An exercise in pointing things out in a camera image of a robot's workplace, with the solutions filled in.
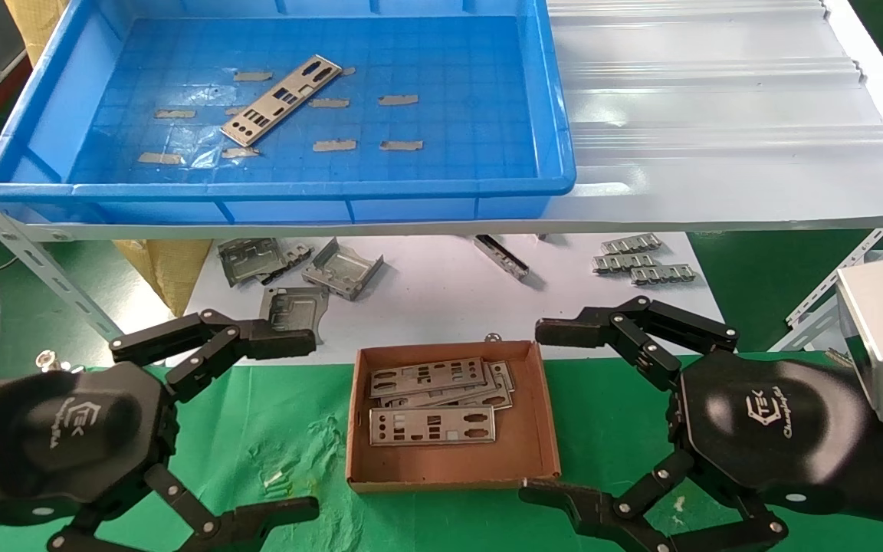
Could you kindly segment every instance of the metal strip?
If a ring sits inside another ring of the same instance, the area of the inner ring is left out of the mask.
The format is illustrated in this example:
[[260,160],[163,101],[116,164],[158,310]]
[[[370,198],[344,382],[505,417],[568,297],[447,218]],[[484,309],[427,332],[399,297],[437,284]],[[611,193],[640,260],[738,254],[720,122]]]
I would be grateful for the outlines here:
[[656,238],[656,234],[649,232],[603,242],[602,252],[606,255],[641,254],[643,251],[659,249],[660,245],[663,245],[663,242]]
[[592,258],[592,272],[595,274],[629,272],[633,268],[656,265],[659,263],[652,260],[652,255],[646,254],[604,255]]
[[370,374],[370,397],[400,397],[491,381],[479,356],[376,370]]
[[854,251],[851,251],[851,254],[847,255],[847,258],[845,258],[844,261],[840,261],[840,264],[838,264],[832,272],[827,274],[826,278],[823,279],[819,286],[816,286],[816,289],[807,294],[807,296],[799,302],[799,306],[789,313],[789,316],[786,317],[786,325],[791,328],[795,327],[796,324],[799,323],[799,318],[809,311],[809,308],[816,303],[816,300],[823,297],[823,294],[837,283],[837,271],[841,268],[847,268],[848,266],[854,266],[859,262],[863,262],[866,252],[871,251],[874,245],[877,245],[877,242],[881,241],[881,238],[883,238],[883,228],[878,228],[868,234],[868,237],[863,238],[861,244],[854,248]]
[[281,78],[279,84],[256,99],[245,112],[224,123],[224,134],[241,146],[250,146],[341,72],[343,69],[328,59],[312,56]]
[[375,447],[492,443],[495,440],[497,423],[493,406],[370,409],[370,444]]

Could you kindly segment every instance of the cardboard box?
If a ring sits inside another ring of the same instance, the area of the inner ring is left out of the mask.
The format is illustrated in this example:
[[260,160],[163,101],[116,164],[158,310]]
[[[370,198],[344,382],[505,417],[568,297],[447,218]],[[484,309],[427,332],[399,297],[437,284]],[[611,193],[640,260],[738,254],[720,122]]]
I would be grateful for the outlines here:
[[[516,391],[513,408],[495,413],[497,441],[466,445],[370,446],[370,373],[428,361],[506,360]],[[547,378],[530,341],[450,343],[361,349],[353,371],[346,482],[358,493],[515,488],[525,478],[560,477]]]

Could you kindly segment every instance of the metal bracket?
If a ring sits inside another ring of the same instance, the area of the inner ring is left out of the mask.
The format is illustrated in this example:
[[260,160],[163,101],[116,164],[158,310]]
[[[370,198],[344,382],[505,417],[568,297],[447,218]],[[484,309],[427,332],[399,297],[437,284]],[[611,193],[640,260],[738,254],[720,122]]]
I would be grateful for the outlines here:
[[250,146],[340,73],[340,66],[322,56],[312,56],[224,123],[224,134],[241,146]]
[[267,287],[261,300],[260,318],[277,331],[312,330],[319,339],[319,321],[329,307],[325,287]]
[[476,235],[472,242],[476,244],[479,251],[484,252],[488,258],[517,280],[523,280],[530,273],[530,267],[525,262],[520,261],[519,258],[516,258],[516,255],[511,254],[509,249],[502,247],[502,244],[499,241],[495,241],[495,238],[491,237],[491,235]]
[[110,341],[122,335],[118,325],[84,293],[84,290],[67,278],[67,273],[64,273],[63,268],[53,261],[52,256],[43,251],[39,244],[29,240],[27,235],[22,233],[21,225],[2,213],[0,213],[0,242],[17,256],[23,265],[27,265],[29,270],[68,307],[87,318],[87,322],[102,337]]
[[383,255],[377,261],[367,261],[333,238],[305,267],[302,278],[318,286],[328,286],[330,292],[353,301],[381,265]]
[[451,445],[497,440],[493,406],[370,409],[372,446]]

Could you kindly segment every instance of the blue crate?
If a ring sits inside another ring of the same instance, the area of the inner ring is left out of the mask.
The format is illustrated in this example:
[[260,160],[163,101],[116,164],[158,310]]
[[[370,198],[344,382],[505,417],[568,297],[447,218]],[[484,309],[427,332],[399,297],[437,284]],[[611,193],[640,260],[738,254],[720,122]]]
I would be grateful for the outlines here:
[[[259,156],[221,157],[225,110],[313,54],[355,68],[315,96],[350,107],[303,105]],[[334,139],[357,148],[312,150]],[[0,204],[50,222],[536,218],[574,181],[546,0],[73,0],[0,139]]]

